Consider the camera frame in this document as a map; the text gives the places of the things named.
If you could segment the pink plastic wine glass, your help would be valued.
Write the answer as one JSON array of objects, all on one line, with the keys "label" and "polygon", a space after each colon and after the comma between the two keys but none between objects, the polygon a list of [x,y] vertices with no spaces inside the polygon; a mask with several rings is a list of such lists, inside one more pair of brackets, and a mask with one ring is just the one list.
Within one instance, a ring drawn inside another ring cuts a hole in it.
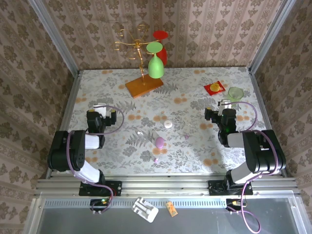
[{"label": "pink plastic wine glass", "polygon": [[157,138],[157,137],[161,137],[156,131],[153,131],[153,132],[150,132],[150,142],[155,146],[155,139]]}]

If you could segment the long aluminium base rail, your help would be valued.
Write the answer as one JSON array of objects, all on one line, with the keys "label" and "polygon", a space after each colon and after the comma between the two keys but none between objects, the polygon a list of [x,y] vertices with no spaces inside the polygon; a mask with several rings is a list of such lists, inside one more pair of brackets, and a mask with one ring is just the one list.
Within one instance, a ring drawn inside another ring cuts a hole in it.
[{"label": "long aluminium base rail", "polygon": [[[73,197],[78,196],[80,183],[69,179],[40,180],[35,191],[35,196],[44,197]],[[291,178],[262,178],[251,182],[254,195],[268,194],[294,194],[299,195],[300,189],[296,181]],[[161,197],[166,196],[208,196],[209,185],[206,179],[177,181],[171,178],[153,181],[128,180],[122,183],[122,197]]]}]

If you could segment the white plastic bracket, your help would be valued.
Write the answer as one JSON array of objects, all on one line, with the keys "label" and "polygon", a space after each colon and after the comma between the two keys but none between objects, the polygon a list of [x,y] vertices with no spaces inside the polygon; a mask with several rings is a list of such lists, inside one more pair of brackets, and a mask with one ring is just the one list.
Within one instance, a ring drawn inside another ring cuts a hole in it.
[{"label": "white plastic bracket", "polygon": [[159,209],[142,197],[138,197],[132,205],[132,211],[144,220],[152,223],[157,216]]}]

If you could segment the small orange packet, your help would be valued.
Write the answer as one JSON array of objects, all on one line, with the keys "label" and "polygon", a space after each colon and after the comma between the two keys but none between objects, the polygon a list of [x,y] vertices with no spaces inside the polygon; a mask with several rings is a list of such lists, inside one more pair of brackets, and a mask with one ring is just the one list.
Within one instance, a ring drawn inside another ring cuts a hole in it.
[{"label": "small orange packet", "polygon": [[175,207],[171,201],[168,201],[166,203],[166,208],[167,208],[169,214],[171,215],[171,217],[174,217],[178,214],[178,212],[176,211],[176,209],[175,209]]}]

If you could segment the aluminium side rail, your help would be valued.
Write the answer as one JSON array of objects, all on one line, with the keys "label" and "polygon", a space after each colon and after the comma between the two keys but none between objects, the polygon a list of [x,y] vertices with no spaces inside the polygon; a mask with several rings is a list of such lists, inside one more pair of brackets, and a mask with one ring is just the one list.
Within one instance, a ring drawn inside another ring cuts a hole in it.
[{"label": "aluminium side rail", "polygon": [[275,150],[275,147],[273,145],[273,143],[271,142],[271,140],[269,139],[269,137],[267,136],[267,133],[271,133],[272,136],[272,126],[270,124],[269,121],[269,117],[265,108],[265,104],[261,95],[261,92],[259,90],[256,78],[254,75],[251,75],[249,72],[249,76],[251,79],[251,82],[253,84],[253,89],[254,92],[256,94],[257,97],[257,102],[263,117],[263,121],[266,127],[265,131],[260,131],[260,130],[253,130],[254,134],[257,136],[257,139],[260,140],[261,143],[265,143],[265,146],[269,146],[268,149],[266,149],[265,151],[262,151],[261,155],[267,155],[267,153],[269,154],[268,158],[262,158],[261,160],[263,162],[268,162],[268,171],[260,171],[259,175],[273,175],[273,174],[277,174],[281,171],[281,174],[283,177],[287,177],[287,173],[285,172],[283,166],[285,165],[285,162],[283,161],[284,158],[282,158],[281,164],[279,165],[278,162],[278,156],[277,156],[277,152]]},{"label": "aluminium side rail", "polygon": [[56,131],[52,145],[50,147],[48,158],[47,158],[47,165],[48,170],[46,173],[45,178],[50,179],[53,171],[61,172],[69,170],[68,162],[67,162],[67,138],[68,138],[68,129],[69,124],[75,104],[75,100],[78,94],[81,78],[82,78],[82,71],[79,71],[77,76],[74,78],[74,82],[70,91],[70,95],[65,107],[64,115],[61,121],[61,125],[59,130]]}]

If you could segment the green transparent cup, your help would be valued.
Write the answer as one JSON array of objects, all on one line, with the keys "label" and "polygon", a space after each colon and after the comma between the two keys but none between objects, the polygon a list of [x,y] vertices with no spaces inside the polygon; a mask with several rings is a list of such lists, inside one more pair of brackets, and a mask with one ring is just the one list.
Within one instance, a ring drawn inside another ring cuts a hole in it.
[{"label": "green transparent cup", "polygon": [[238,87],[231,87],[228,90],[228,98],[231,102],[240,101],[244,96],[244,91]]}]

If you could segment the grey metal tray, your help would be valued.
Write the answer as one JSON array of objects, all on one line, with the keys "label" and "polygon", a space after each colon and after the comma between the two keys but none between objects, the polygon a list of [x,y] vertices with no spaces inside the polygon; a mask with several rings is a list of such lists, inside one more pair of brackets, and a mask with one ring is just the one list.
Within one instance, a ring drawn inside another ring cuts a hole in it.
[{"label": "grey metal tray", "polygon": [[226,208],[165,208],[152,223],[131,208],[110,207],[103,214],[89,208],[45,208],[47,198],[34,199],[22,234],[312,234],[312,224],[301,198],[292,194],[247,199],[247,224]]}]

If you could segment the green wine glass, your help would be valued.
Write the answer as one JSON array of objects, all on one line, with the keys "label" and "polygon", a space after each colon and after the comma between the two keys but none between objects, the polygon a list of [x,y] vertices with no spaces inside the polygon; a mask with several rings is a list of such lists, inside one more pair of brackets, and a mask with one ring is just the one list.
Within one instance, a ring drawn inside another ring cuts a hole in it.
[{"label": "green wine glass", "polygon": [[148,74],[151,78],[161,78],[164,75],[164,65],[162,60],[157,56],[157,53],[163,49],[159,42],[151,42],[146,46],[149,53],[153,54],[148,64]]}]

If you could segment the red wine glass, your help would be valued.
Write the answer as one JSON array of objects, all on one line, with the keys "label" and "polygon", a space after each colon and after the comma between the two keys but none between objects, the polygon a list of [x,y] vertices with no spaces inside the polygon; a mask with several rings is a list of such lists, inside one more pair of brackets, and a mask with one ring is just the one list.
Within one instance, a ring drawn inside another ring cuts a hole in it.
[{"label": "red wine glass", "polygon": [[157,56],[161,59],[163,62],[163,65],[167,65],[167,51],[162,43],[164,39],[168,37],[168,33],[163,30],[158,30],[153,33],[154,38],[163,46],[162,50],[160,52],[157,52]]}]

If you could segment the aluminium frame post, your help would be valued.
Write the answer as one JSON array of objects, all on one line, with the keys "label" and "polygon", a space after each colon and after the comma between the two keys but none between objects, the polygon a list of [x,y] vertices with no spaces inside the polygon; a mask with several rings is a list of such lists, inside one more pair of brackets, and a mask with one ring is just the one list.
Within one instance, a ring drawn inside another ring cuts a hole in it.
[{"label": "aluminium frame post", "polygon": [[61,33],[57,29],[57,25],[54,23],[47,8],[45,7],[43,0],[29,0],[29,3],[34,9],[36,15],[41,21],[44,29],[48,33],[56,49],[63,58],[67,68],[69,69],[73,77],[76,77],[79,73],[78,66],[75,63],[68,46],[63,40]]},{"label": "aluminium frame post", "polygon": [[266,35],[261,42],[258,51],[256,52],[250,66],[249,71],[251,75],[254,75],[259,68],[261,62],[263,61],[265,55],[267,54],[269,48],[274,42],[278,32],[283,26],[285,20],[287,19],[290,11],[295,5],[296,0],[283,0],[281,6],[279,7],[272,23],[270,24]]}]

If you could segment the small circuit board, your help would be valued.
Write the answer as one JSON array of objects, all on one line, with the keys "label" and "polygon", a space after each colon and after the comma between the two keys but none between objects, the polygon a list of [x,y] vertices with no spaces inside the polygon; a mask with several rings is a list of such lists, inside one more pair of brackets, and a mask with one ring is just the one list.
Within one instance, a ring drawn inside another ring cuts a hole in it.
[{"label": "small circuit board", "polygon": [[241,202],[240,199],[226,199],[226,209],[230,212],[240,212],[241,207],[246,207],[247,201],[244,199]]},{"label": "small circuit board", "polygon": [[93,214],[102,214],[110,205],[109,198],[92,199],[90,201],[90,210]]}]

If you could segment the red snack packet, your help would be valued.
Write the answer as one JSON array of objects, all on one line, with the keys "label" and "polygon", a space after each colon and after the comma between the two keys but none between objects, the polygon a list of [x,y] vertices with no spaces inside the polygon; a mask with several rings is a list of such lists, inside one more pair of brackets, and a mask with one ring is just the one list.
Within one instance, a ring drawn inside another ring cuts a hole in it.
[{"label": "red snack packet", "polygon": [[221,84],[220,81],[214,82],[212,84],[205,85],[204,89],[211,96],[226,91],[224,86]]}]

